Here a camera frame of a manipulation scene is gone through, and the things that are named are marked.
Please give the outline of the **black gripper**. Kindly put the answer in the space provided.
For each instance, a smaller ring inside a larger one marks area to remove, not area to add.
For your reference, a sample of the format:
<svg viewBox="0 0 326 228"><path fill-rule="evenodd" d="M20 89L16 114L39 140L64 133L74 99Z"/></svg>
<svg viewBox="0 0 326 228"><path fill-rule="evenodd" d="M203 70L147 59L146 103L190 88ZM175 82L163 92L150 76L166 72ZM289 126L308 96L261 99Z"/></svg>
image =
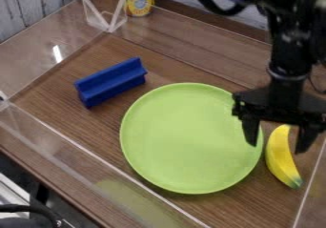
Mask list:
<svg viewBox="0 0 326 228"><path fill-rule="evenodd" d="M326 100L309 94L278 91L268 87L234 93L231 113L242 121L247 143L258 145L261 121L281 122L300 127L296 153L305 153L321 131L326 131Z"/></svg>

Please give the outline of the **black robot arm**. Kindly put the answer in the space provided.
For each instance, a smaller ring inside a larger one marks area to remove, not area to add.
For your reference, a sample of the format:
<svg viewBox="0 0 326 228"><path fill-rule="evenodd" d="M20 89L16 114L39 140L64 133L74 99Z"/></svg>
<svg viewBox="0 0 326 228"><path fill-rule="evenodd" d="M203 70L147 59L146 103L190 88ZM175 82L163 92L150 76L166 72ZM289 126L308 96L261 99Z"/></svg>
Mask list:
<svg viewBox="0 0 326 228"><path fill-rule="evenodd" d="M246 140L258 143L262 121L300 128L296 152L305 153L326 132L326 99L305 90L313 66L326 64L326 0L231 0L221 8L213 0L198 0L219 15L231 16L254 5L268 17L272 56L269 85L233 95L231 113L242 121Z"/></svg>

